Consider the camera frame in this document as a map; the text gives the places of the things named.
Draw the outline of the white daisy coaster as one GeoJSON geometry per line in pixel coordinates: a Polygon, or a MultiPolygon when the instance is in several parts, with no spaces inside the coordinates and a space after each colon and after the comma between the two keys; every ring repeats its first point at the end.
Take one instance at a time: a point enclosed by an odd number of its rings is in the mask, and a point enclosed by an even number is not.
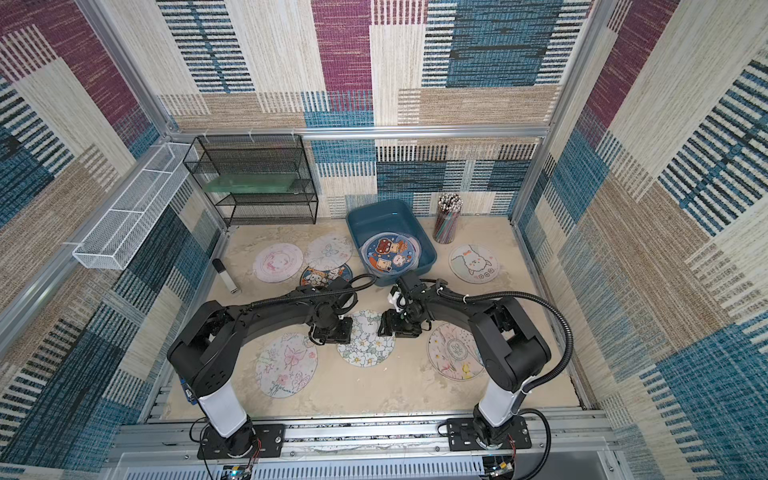
{"type": "Polygon", "coordinates": [[[381,364],[393,352],[394,336],[379,336],[381,314],[371,310],[356,311],[353,320],[350,342],[339,344],[337,351],[349,364],[370,368],[381,364]]]}

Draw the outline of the blue character coaster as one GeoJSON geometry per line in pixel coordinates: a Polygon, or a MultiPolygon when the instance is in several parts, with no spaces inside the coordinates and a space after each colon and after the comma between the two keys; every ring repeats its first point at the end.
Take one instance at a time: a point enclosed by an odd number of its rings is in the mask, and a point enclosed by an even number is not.
{"type": "Polygon", "coordinates": [[[363,265],[379,277],[394,277],[413,270],[421,256],[419,241],[407,234],[378,233],[359,248],[363,265]]]}

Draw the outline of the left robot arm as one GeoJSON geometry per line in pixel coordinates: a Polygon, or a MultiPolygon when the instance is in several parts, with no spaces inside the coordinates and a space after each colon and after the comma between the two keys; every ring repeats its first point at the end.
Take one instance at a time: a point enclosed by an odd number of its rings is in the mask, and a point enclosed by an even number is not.
{"type": "Polygon", "coordinates": [[[347,313],[357,290],[343,279],[321,289],[300,286],[273,298],[244,305],[203,303],[167,352],[167,360],[208,420],[202,440],[230,458],[256,453],[251,418],[234,392],[232,376],[242,347],[279,329],[305,324],[312,345],[343,344],[351,339],[347,313]]]}

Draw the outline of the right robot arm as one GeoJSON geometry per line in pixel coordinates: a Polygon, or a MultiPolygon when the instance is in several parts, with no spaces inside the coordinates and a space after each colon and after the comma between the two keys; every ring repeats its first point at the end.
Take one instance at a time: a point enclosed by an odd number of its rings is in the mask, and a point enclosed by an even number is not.
{"type": "Polygon", "coordinates": [[[392,308],[382,315],[383,336],[416,338],[424,324],[445,321],[468,331],[480,362],[489,376],[485,393],[473,413],[473,429],[479,446],[499,448],[510,435],[536,379],[551,359],[543,336],[512,296],[471,300],[455,296],[441,282],[430,285],[406,274],[392,286],[392,308]]]}

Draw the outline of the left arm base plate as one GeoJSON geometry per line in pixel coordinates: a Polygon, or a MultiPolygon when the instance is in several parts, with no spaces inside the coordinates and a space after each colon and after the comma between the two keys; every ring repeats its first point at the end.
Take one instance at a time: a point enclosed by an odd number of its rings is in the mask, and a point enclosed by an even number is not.
{"type": "Polygon", "coordinates": [[[201,432],[197,459],[277,458],[282,452],[285,430],[284,424],[245,425],[225,438],[215,428],[206,425],[201,432]]]}

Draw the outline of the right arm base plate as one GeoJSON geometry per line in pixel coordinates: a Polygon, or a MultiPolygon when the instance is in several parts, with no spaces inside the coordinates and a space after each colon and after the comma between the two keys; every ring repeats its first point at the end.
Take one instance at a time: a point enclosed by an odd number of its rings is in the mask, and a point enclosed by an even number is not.
{"type": "Polygon", "coordinates": [[[449,418],[439,427],[444,430],[451,451],[530,449],[526,420],[513,416],[504,424],[493,427],[480,416],[477,418],[449,418]]]}

